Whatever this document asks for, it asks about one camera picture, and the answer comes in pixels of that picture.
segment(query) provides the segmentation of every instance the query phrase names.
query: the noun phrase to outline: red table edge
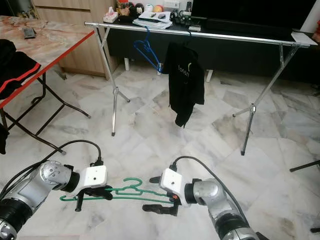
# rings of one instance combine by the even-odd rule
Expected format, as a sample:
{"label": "red table edge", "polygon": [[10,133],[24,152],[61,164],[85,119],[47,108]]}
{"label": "red table edge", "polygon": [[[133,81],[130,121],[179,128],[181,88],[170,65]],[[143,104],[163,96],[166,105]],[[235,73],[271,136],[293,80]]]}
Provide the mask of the red table edge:
{"label": "red table edge", "polygon": [[64,58],[68,53],[70,53],[72,50],[74,50],[77,46],[79,46],[81,43],[83,43],[85,40],[87,40],[91,35],[95,33],[94,30],[89,32],[84,38],[82,38],[80,41],[78,41],[75,45],[70,47],[67,51],[65,51],[62,55],[60,55],[57,59],[52,61],[50,64],[48,64],[46,67],[44,67],[42,70],[38,71],[35,75],[33,75],[27,82],[25,82],[21,87],[17,88],[10,96],[8,96],[6,99],[4,99],[0,103],[0,109],[2,109],[5,105],[7,105],[13,98],[15,98],[18,94],[20,94],[26,87],[28,87],[34,80],[36,80],[38,77],[40,77],[43,73],[48,71],[53,65],[58,63],[62,58]]}

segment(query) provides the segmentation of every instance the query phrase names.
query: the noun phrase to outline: wooden cabinet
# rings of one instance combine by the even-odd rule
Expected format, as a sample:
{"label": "wooden cabinet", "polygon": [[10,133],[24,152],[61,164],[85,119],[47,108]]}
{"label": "wooden cabinet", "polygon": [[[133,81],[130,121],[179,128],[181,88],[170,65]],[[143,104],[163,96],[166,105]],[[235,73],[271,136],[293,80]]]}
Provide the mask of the wooden cabinet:
{"label": "wooden cabinet", "polygon": [[[105,12],[115,5],[115,0],[33,0],[36,11],[42,20],[83,25],[84,22],[102,22]],[[111,72],[118,65],[117,59],[109,55]],[[109,76],[106,74],[103,59],[95,35],[80,44],[63,58],[59,65],[66,72]]]}

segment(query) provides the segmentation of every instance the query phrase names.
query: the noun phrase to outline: black t-shirt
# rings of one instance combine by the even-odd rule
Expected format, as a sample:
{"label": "black t-shirt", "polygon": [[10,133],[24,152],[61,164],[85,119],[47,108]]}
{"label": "black t-shirt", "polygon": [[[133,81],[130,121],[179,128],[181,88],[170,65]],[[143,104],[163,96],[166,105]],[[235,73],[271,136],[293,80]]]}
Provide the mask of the black t-shirt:
{"label": "black t-shirt", "polygon": [[169,44],[162,73],[169,74],[169,102],[177,113],[175,123],[182,127],[195,104],[205,104],[205,73],[198,54],[183,44]]}

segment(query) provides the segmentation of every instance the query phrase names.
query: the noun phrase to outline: metal rack pole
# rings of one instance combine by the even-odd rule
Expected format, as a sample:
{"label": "metal rack pole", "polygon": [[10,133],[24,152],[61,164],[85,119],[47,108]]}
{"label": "metal rack pole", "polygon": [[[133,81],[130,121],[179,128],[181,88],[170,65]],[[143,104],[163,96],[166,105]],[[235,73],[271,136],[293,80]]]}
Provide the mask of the metal rack pole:
{"label": "metal rack pole", "polygon": [[[104,51],[104,46],[101,43],[104,43],[107,40],[108,33],[110,29],[118,29],[118,30],[128,30],[128,31],[138,31],[138,32],[146,32],[147,29],[145,27],[139,27],[139,26],[129,26],[129,25],[118,25],[118,24],[109,24],[109,23],[97,23],[97,22],[85,22],[84,25],[93,27],[94,31],[97,35],[98,42],[100,44],[100,50],[103,56],[103,60],[105,63],[105,66],[107,68],[107,71],[110,75],[112,84],[113,84],[113,94],[114,94],[114,104],[113,104],[113,117],[112,117],[112,135],[115,134],[115,122],[116,122],[116,112],[117,112],[117,95],[120,94],[124,99],[128,100],[126,96],[124,96],[121,92],[119,92],[118,87],[115,84],[114,79],[112,78],[107,55]],[[106,28],[106,36],[104,37],[103,41],[101,40],[101,37],[99,35],[99,28]],[[171,35],[181,35],[181,36],[189,36],[190,32],[188,31],[180,31],[180,30],[171,30],[171,29],[149,29],[151,33],[158,33],[158,34],[171,34]],[[295,42],[295,41],[283,41],[283,40],[275,40],[275,39],[267,39],[267,38],[256,38],[256,37],[246,37],[246,36],[236,36],[236,35],[224,35],[224,34],[214,34],[214,33],[203,33],[203,32],[192,32],[192,37],[199,37],[199,38],[209,38],[209,39],[221,39],[221,40],[232,40],[232,41],[241,41],[241,42],[251,42],[251,43],[260,43],[260,44],[272,44],[272,45],[278,45],[279,46],[279,53],[280,53],[280,68],[273,76],[271,82],[265,87],[265,89],[262,91],[260,96],[257,98],[257,100],[252,103],[248,108],[243,109],[235,114],[233,114],[233,117],[236,117],[240,114],[250,112],[248,124],[246,128],[246,135],[244,138],[244,143],[241,149],[241,155],[245,155],[246,146],[249,138],[249,133],[251,131],[251,124],[254,118],[254,114],[257,110],[257,105],[260,103],[260,101],[263,99],[263,97],[267,94],[267,92],[270,90],[270,88],[273,86],[273,84],[276,82],[282,71],[285,69],[291,58],[294,56],[294,54],[297,52],[299,48],[309,48],[310,44],[303,43],[303,42]],[[289,46],[291,47],[291,51],[284,60],[283,56],[283,46]]]}

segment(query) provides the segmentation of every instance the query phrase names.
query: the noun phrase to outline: marble table top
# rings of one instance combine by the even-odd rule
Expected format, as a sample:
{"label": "marble table top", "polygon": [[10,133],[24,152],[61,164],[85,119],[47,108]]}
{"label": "marble table top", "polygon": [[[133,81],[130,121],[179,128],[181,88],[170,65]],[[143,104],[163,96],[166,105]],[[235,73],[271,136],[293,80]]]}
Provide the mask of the marble table top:
{"label": "marble table top", "polygon": [[[36,38],[25,39],[23,28],[33,28]],[[84,25],[0,16],[0,39],[12,41],[17,51],[41,64],[40,70],[24,81],[22,87],[0,101],[0,108],[93,34],[94,31]]]}

